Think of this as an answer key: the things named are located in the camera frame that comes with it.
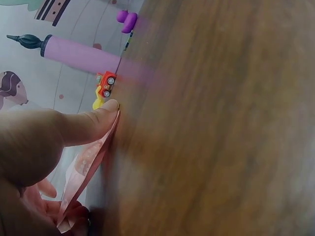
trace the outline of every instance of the curved line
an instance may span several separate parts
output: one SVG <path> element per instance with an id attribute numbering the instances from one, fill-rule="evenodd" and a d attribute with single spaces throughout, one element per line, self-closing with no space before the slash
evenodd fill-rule
<path id="1" fill-rule="evenodd" d="M 84 12 L 85 8 L 87 8 L 87 6 L 88 6 L 88 4 L 90 3 L 90 1 L 91 1 L 91 0 L 88 0 L 88 2 L 87 2 L 87 3 L 85 4 L 85 6 L 83 7 L 83 9 L 82 9 L 82 11 L 81 11 L 81 13 L 80 13 L 80 15 L 79 15 L 77 21 L 76 21 L 75 24 L 74 24 L 74 27 L 73 27 L 73 29 L 72 29 L 72 31 L 71 31 L 71 34 L 70 34 L 70 37 L 69 37 L 69 38 L 71 38 L 71 36 L 73 35 L 74 29 L 75 29 L 76 25 L 78 24 L 79 19 L 80 19 L 82 13 Z M 60 73 L 59 73 L 59 78 L 58 78 L 58 81 L 57 81 L 57 87 L 56 87 L 56 92 L 55 92 L 55 99 L 54 99 L 53 109 L 55 109 L 55 105 L 56 105 L 56 96 L 57 96 L 58 85 L 59 85 L 59 81 L 60 81 L 60 76 L 61 76 L 61 71 L 62 71 L 62 70 L 63 70 L 63 63 L 61 64 Z"/>
<path id="2" fill-rule="evenodd" d="M 94 35 L 94 40 L 93 40 L 93 45 L 95 44 L 95 40 L 96 40 L 96 35 L 97 35 L 97 32 L 98 32 L 98 28 L 99 28 L 100 22 L 101 22 L 102 19 L 103 19 L 103 16 L 104 16 L 104 14 L 105 14 L 105 11 L 106 11 L 106 9 L 107 9 L 107 7 L 108 7 L 108 5 L 109 5 L 109 1 L 110 1 L 110 0 L 108 0 L 107 5 L 106 5 L 106 7 L 105 7 L 105 9 L 104 9 L 104 11 L 103 11 L 102 17 L 99 19 L 99 22 L 98 22 L 98 24 L 97 24 L 96 31 L 95 31 L 95 35 Z M 82 97 L 81 97 L 81 101 L 80 101 L 80 105 L 79 105 L 79 109 L 78 109 L 78 112 L 77 112 L 77 113 L 79 113 L 79 111 L 80 111 L 80 109 L 81 109 L 81 106 L 82 106 L 83 97 L 84 97 L 84 92 L 85 92 L 85 89 L 86 89 L 87 84 L 88 84 L 89 75 L 90 75 L 90 73 L 88 73 L 88 75 L 87 75 L 87 77 L 86 77 L 86 79 L 85 79 L 85 85 L 84 85 L 84 89 L 83 89 L 83 93 L 82 93 Z"/>

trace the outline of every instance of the plastic wrapper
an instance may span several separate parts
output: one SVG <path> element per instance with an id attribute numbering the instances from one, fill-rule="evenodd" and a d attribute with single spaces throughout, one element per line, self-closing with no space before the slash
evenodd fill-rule
<path id="1" fill-rule="evenodd" d="M 106 156 L 118 118 L 119 112 L 111 129 L 100 140 L 85 145 L 81 153 L 72 161 L 67 169 L 66 183 L 58 215 L 58 225 L 63 221 L 67 209 L 71 208 L 71 205 L 75 203 L 86 188 L 103 158 Z"/>

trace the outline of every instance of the cartoon illustration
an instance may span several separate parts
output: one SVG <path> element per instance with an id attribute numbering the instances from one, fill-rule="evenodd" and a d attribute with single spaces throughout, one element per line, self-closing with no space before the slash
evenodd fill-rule
<path id="1" fill-rule="evenodd" d="M 28 103 L 25 87 L 12 71 L 0 74 L 0 110 L 5 111 L 15 105 Z"/>
<path id="2" fill-rule="evenodd" d="M 56 26 L 70 0 L 44 0 L 34 19 L 52 22 Z"/>
<path id="3" fill-rule="evenodd" d="M 44 0 L 0 0 L 0 5 L 3 6 L 17 6 L 28 4 L 28 11 L 35 11 L 39 9 Z"/>
<path id="4" fill-rule="evenodd" d="M 0 5 L 28 4 L 28 11 L 38 10 L 34 19 L 52 22 L 56 26 L 70 0 L 0 0 Z"/>

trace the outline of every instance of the purple toy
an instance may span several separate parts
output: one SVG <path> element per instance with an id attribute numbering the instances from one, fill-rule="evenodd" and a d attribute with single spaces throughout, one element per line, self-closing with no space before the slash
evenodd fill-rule
<path id="1" fill-rule="evenodd" d="M 128 13 L 128 11 L 120 11 L 117 14 L 117 21 L 124 24 L 122 33 L 131 33 L 138 19 L 137 13 Z"/>

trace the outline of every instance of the toy car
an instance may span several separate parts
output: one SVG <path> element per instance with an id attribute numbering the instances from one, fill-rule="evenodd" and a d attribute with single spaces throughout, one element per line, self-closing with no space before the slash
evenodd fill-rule
<path id="1" fill-rule="evenodd" d="M 109 97 L 115 80 L 116 75 L 112 72 L 106 71 L 104 75 L 98 73 L 96 75 L 97 87 L 101 86 L 101 89 L 98 91 L 99 95 Z"/>

